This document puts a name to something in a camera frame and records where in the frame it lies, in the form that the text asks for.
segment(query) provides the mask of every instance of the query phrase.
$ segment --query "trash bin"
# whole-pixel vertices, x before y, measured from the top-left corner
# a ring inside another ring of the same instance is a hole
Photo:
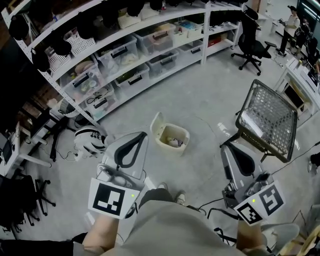
[[[181,156],[190,140],[190,133],[177,125],[166,123],[161,112],[158,112],[151,125],[150,131],[155,142],[169,154]]]

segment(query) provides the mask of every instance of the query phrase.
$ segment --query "standing person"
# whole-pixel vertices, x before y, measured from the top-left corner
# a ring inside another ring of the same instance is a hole
[[[165,183],[148,191],[128,239],[115,246],[118,219],[100,215],[77,256],[268,256],[259,224],[238,223],[236,247],[225,244],[212,223],[197,210],[184,207],[184,192],[176,199]]]
[[[308,161],[308,171],[318,173],[318,167],[320,166],[320,152],[318,154],[313,154],[309,157]]]
[[[286,54],[286,46],[289,39],[295,36],[296,30],[300,27],[300,19],[298,18],[297,9],[294,6],[289,6],[291,10],[291,15],[288,21],[284,24],[284,32],[282,37],[282,42],[280,49],[277,48],[279,55],[285,57]]]
[[[306,41],[310,38],[310,27],[309,22],[306,18],[302,20],[302,24],[295,32],[295,45],[298,47],[298,50],[293,53],[294,56],[297,56],[301,53],[302,46],[306,43]]]

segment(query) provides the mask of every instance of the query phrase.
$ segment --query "floor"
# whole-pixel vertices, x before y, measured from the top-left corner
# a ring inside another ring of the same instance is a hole
[[[280,44],[277,36],[271,41]],[[149,147],[144,169],[150,181],[155,185],[166,182],[173,195],[178,190],[185,190],[187,203],[195,207],[222,197],[221,191],[228,181],[219,145],[236,132],[235,113],[241,108],[252,81],[259,79],[272,88],[283,72],[277,62],[285,65],[290,58],[264,59],[262,75],[258,77],[251,65],[240,71],[238,67],[243,60],[239,57],[232,59],[231,53],[231,49],[226,49],[209,57],[204,66],[196,63],[168,77],[101,121],[101,125],[117,138],[132,132],[147,132]],[[149,126],[157,112],[162,112],[169,123],[190,132],[190,142],[182,157],[162,151],[151,137]],[[292,159],[320,141],[319,126],[320,118],[314,119],[297,132]],[[76,152],[73,139],[69,130],[59,138],[57,150],[64,158],[69,151]],[[48,144],[41,146],[37,153],[43,160],[49,159],[51,141]],[[274,175],[282,186],[286,205],[269,220],[270,223],[294,221],[305,227],[304,219],[308,217],[311,205],[318,203],[320,192],[320,175],[308,173],[307,161],[312,153],[319,151],[320,146],[314,147]],[[73,155],[69,154],[67,159],[58,156],[50,169],[33,164],[26,167],[26,172],[33,177],[51,180],[46,195],[56,202],[56,207],[48,206],[48,216],[39,213],[41,221],[35,226],[22,225],[22,232],[17,235],[19,239],[61,241],[89,230],[92,218],[96,217],[87,206],[89,186],[91,178],[96,176],[100,159],[73,160]],[[267,157],[263,162],[264,169],[271,173],[284,166],[275,157]],[[204,209],[208,211],[211,207],[225,208],[224,202],[218,201]],[[134,218],[120,223],[118,233],[124,240]],[[212,212],[210,221],[222,228],[226,235],[236,236],[235,220]]]

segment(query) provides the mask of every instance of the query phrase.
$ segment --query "perforated table top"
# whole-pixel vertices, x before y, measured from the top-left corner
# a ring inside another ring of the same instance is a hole
[[[254,80],[237,119],[237,126],[267,150],[290,155],[297,130],[297,111],[281,96]]]

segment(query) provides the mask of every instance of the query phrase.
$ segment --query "metal mesh table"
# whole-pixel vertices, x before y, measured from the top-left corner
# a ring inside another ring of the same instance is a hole
[[[282,162],[291,160],[297,130],[297,111],[279,94],[254,80],[235,122],[239,137]]]

